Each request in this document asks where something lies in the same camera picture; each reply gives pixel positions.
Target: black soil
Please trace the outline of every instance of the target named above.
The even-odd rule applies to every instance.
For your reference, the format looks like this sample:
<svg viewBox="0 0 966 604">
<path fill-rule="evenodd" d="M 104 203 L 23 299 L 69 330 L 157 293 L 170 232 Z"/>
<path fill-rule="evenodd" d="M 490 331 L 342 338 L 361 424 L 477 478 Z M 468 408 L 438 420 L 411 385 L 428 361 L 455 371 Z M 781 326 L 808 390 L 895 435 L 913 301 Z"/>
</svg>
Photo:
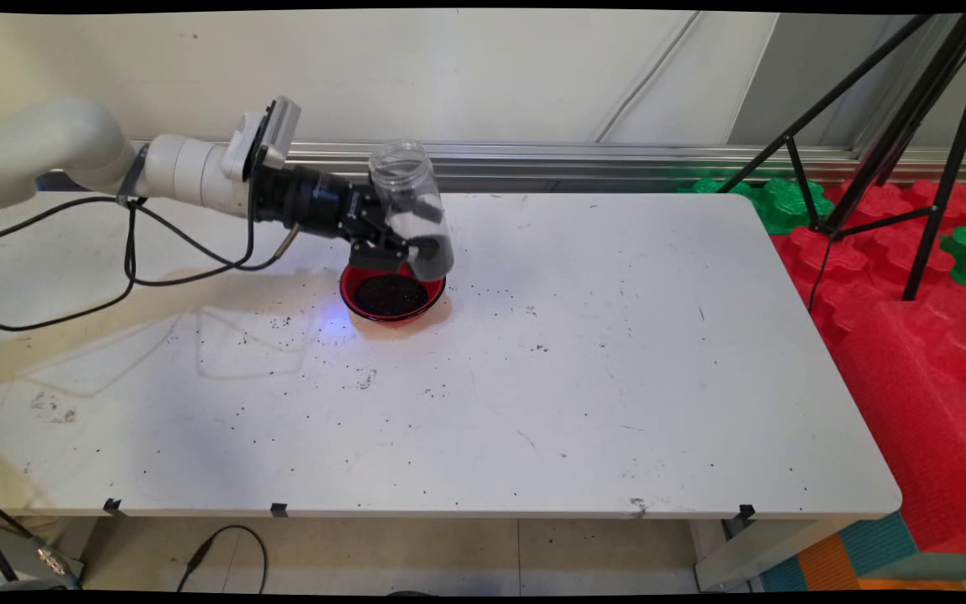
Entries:
<svg viewBox="0 0 966 604">
<path fill-rule="evenodd" d="M 369 315 L 396 317 L 426 305 L 427 290 L 405 275 L 379 275 L 360 283 L 353 302 Z"/>
</svg>

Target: red foam block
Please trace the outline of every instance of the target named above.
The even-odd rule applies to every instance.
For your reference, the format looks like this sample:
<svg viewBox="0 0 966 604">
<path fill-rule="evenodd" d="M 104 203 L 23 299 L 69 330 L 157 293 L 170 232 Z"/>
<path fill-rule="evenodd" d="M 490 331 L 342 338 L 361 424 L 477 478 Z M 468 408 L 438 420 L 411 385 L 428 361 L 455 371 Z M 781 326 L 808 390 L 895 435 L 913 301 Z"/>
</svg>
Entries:
<svg viewBox="0 0 966 604">
<path fill-rule="evenodd" d="M 966 554 L 966 288 L 872 305 L 833 353 L 919 550 Z"/>
<path fill-rule="evenodd" d="M 934 196 L 938 192 L 938 184 L 930 180 L 916 180 L 910 189 L 904 191 L 904 198 L 912 209 L 927 207 L 934 203 Z M 949 195 L 946 215 L 942 218 L 940 234 L 947 236 L 956 227 L 966 227 L 966 184 L 956 183 Z"/>
<path fill-rule="evenodd" d="M 920 218 L 919 221 L 913 221 L 917 223 L 883 226 L 852 237 L 854 245 L 867 257 L 867 274 L 871 282 L 892 299 L 899 299 L 908 283 L 926 220 Z M 935 245 L 923 271 L 920 288 L 952 283 L 949 271 L 955 264 L 956 259 L 950 253 L 943 252 Z"/>
</svg>

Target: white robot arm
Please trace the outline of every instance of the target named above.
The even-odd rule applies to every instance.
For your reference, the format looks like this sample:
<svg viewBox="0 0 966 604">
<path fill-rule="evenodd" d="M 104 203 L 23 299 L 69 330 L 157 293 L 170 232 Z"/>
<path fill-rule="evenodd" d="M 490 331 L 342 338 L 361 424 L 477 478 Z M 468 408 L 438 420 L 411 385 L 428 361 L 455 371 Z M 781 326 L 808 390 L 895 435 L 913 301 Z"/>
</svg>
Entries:
<svg viewBox="0 0 966 604">
<path fill-rule="evenodd" d="M 444 278 L 453 249 L 422 146 L 383 146 L 371 156 L 372 171 L 379 169 L 372 182 L 354 186 L 338 175 L 285 165 L 299 115 L 300 107 L 279 96 L 265 112 L 242 115 L 225 148 L 162 134 L 141 157 L 142 145 L 124 137 L 105 107 L 44 101 L 0 122 L 0 209 L 35 195 L 35 180 L 50 169 L 64 169 L 77 184 L 108 195 L 161 196 L 280 221 L 292 233 L 284 245 L 298 231 L 344 238 L 349 264 L 357 267 L 397 272 L 408 263 L 417 279 Z"/>
<path fill-rule="evenodd" d="M 246 115 L 241 127 L 248 123 L 254 137 L 261 119 L 262 114 Z M 247 134 L 238 129 L 231 149 L 176 134 L 160 135 L 149 145 L 131 194 L 166 196 L 247 216 L 248 185 L 241 170 L 222 168 L 231 151 L 242 164 L 248 152 L 242 146 L 252 141 L 244 140 Z M 35 195 L 35 180 L 51 169 L 64 169 L 77 184 L 115 195 L 138 150 L 100 104 L 73 98 L 35 104 L 0 122 L 0 209 Z"/>
</svg>

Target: black clip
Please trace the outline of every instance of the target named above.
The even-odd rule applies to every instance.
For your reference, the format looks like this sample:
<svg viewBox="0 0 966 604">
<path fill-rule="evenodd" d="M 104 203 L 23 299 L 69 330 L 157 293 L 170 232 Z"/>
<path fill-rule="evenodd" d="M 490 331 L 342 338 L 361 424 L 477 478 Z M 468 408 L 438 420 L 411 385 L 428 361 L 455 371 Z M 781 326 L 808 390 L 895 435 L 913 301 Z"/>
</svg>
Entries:
<svg viewBox="0 0 966 604">
<path fill-rule="evenodd" d="M 129 168 L 129 172 L 126 173 L 126 177 L 122 179 L 122 186 L 118 187 L 118 195 L 115 199 L 119 206 L 129 207 L 129 196 L 134 195 L 134 189 L 137 188 L 137 180 L 141 177 L 141 171 L 144 169 L 144 161 L 147 159 L 147 145 L 144 145 L 141 150 L 137 152 L 137 159 L 133 160 L 132 167 Z M 142 201 L 138 203 L 144 203 L 146 198 L 142 198 Z"/>
<path fill-rule="evenodd" d="M 751 516 L 755 515 L 755 506 L 742 503 L 740 505 L 740 513 L 737 513 L 733 520 L 740 520 L 744 523 L 745 527 L 748 524 L 748 520 L 751 520 Z"/>
<path fill-rule="evenodd" d="M 108 498 L 106 503 L 103 504 L 103 512 L 110 513 L 111 516 L 124 516 L 124 512 L 120 511 L 120 506 L 122 506 L 122 500 L 120 498 Z"/>
</svg>

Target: floor tile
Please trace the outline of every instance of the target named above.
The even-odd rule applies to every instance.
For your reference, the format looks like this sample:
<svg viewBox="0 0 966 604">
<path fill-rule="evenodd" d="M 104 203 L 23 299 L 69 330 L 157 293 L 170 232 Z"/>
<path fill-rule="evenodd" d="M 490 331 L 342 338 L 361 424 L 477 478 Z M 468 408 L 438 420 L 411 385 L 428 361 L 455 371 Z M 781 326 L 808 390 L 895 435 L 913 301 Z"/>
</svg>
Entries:
<svg viewBox="0 0 966 604">
<path fill-rule="evenodd" d="M 173 591 L 196 548 L 230 523 L 225 518 L 103 519 L 85 548 L 88 566 L 80 580 L 87 589 Z M 225 531 L 215 539 L 184 591 L 222 591 L 240 532 Z"/>
<path fill-rule="evenodd" d="M 698 593 L 685 521 L 521 520 L 523 596 Z"/>
<path fill-rule="evenodd" d="M 265 593 L 516 596 L 517 521 L 271 518 L 241 521 L 269 558 Z M 241 537 L 226 592 L 253 593 L 262 555 Z"/>
</svg>

